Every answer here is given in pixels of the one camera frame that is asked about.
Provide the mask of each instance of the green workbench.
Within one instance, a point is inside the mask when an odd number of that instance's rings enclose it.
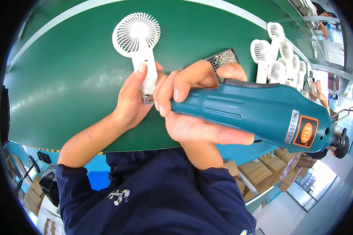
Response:
[[[291,17],[278,1],[262,5],[262,10],[260,3],[255,7],[248,1],[230,2],[244,9],[254,8],[259,11],[254,14],[266,21],[277,21],[275,15]],[[111,37],[117,23],[133,12],[152,14],[160,23],[161,37],[153,51],[165,73],[233,47],[248,80],[255,81],[257,65],[250,55],[251,41],[270,41],[268,33],[258,25],[230,12],[187,1],[110,3],[81,12],[51,28],[21,55],[5,76],[10,100],[9,140],[58,150],[73,135],[115,109],[118,92],[133,66],[130,58],[117,53]],[[297,46],[306,44],[307,27],[292,30],[295,24],[295,21],[282,23],[287,37]],[[303,52],[309,58],[308,50]],[[170,139],[164,118],[152,108],[136,128],[105,151],[176,146],[179,143]]]

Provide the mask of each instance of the worker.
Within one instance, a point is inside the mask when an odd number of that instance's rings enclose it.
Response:
[[[311,82],[312,85],[314,85],[314,87],[316,88],[316,92],[311,90],[311,96],[312,96],[312,100],[316,101],[317,99],[320,101],[320,103],[325,106],[325,108],[328,110],[328,113],[330,113],[329,111],[329,104],[328,104],[328,100],[325,97],[325,95],[323,95],[321,93],[321,85],[320,85],[320,81],[318,80],[317,82]],[[335,131],[334,135],[341,135],[341,133],[339,131]],[[328,153],[328,150],[331,150],[332,155],[334,157],[337,158],[343,158],[345,157],[345,155],[348,153],[348,149],[349,149],[349,138],[348,136],[345,135],[345,146],[343,148],[340,148],[339,150],[334,147],[334,146],[328,146],[325,149],[320,150],[319,152],[316,153],[308,153],[308,155],[314,159],[318,159],[321,160],[323,157],[325,157]]]
[[[255,218],[214,144],[249,145],[254,135],[171,112],[172,97],[181,102],[191,87],[219,86],[209,62],[170,75],[159,63],[156,68],[155,107],[181,147],[106,153],[110,184],[99,191],[91,188],[84,166],[99,152],[126,132],[152,138],[152,133],[131,130],[152,107],[140,94],[147,74],[143,62],[124,82],[115,110],[61,149],[56,178],[66,234],[254,234]],[[247,80],[237,63],[222,66],[217,74]]]
[[[337,18],[337,16],[335,14],[333,14],[332,12],[327,12],[326,10],[323,9],[322,6],[320,6],[318,3],[316,2],[312,2],[314,4],[315,7],[315,11],[317,12],[318,16],[327,16],[327,17],[335,17]],[[325,39],[328,39],[328,29],[327,29],[327,23],[326,22],[319,22],[319,27],[318,30],[323,31],[323,37]]]
[[[334,132],[334,135],[336,136],[340,136],[341,135],[341,132],[338,131],[338,130],[335,130]],[[346,156],[346,154],[348,153],[348,150],[349,150],[349,138],[348,136],[345,135],[345,145],[344,147],[340,148],[340,149],[337,149],[336,147],[334,146],[328,146],[322,150],[320,150],[319,152],[316,152],[316,153],[307,153],[310,157],[314,158],[314,159],[318,159],[318,160],[321,160],[323,157],[325,157],[328,153],[328,150],[331,151],[332,155],[334,157],[337,157],[337,158],[343,158]]]
[[[327,97],[325,97],[325,95],[323,95],[321,93],[321,85],[320,85],[320,81],[318,80],[316,83],[315,82],[311,82],[311,84],[316,88],[316,93],[311,89],[311,100],[312,101],[316,101],[317,99],[320,101],[320,103],[327,109],[328,114],[330,115],[330,111],[329,111],[329,104],[328,104],[328,100]]]

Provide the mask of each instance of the scar on arm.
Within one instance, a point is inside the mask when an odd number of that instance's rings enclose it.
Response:
[[[93,138],[93,137],[91,137],[91,136],[90,136],[90,134],[89,134],[89,130],[88,130],[88,136],[89,136],[89,138]]]

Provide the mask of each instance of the fan stand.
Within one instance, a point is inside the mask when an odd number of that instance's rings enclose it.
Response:
[[[23,178],[18,182],[17,184],[17,187],[16,187],[16,193],[18,193],[21,189],[21,186],[22,186],[22,182],[24,181],[24,179],[26,179],[26,177],[28,176],[29,172],[31,171],[31,169],[34,168],[34,170],[37,172],[37,173],[40,173],[40,169],[37,165],[37,163],[35,162],[34,158],[32,156],[29,156],[29,162],[30,164],[32,165],[29,170],[26,172],[26,174],[23,176]]]

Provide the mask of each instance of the orange tgf logo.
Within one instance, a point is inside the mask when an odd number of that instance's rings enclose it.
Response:
[[[311,123],[306,123],[301,133],[301,142],[306,143],[307,141],[310,140],[311,136],[312,136],[312,125]]]

